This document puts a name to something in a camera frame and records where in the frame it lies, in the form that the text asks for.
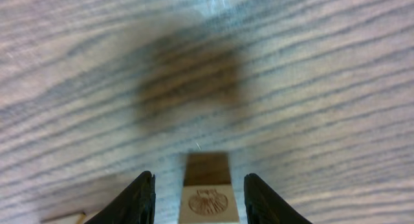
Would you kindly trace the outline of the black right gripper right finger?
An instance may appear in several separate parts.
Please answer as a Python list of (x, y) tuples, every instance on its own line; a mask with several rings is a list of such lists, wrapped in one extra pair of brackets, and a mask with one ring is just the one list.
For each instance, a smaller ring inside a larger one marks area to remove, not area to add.
[(257, 174), (244, 178), (248, 224), (311, 224)]

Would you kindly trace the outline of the wooden cube ice cream drawing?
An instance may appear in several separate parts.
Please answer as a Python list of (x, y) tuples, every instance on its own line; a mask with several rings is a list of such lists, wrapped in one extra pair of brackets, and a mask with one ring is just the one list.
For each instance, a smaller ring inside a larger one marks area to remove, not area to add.
[(232, 185), (184, 186), (179, 224), (240, 224)]

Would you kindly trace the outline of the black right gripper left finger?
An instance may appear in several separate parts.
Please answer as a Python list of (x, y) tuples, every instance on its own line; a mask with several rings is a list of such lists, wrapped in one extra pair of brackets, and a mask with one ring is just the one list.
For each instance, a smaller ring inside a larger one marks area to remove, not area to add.
[(154, 224), (155, 200), (155, 176), (144, 171), (85, 224)]

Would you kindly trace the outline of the green number seven cube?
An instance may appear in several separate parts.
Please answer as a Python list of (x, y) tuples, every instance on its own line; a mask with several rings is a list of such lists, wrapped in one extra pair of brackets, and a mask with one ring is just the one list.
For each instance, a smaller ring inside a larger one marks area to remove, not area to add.
[(83, 224), (85, 213), (70, 214), (42, 221), (41, 224)]

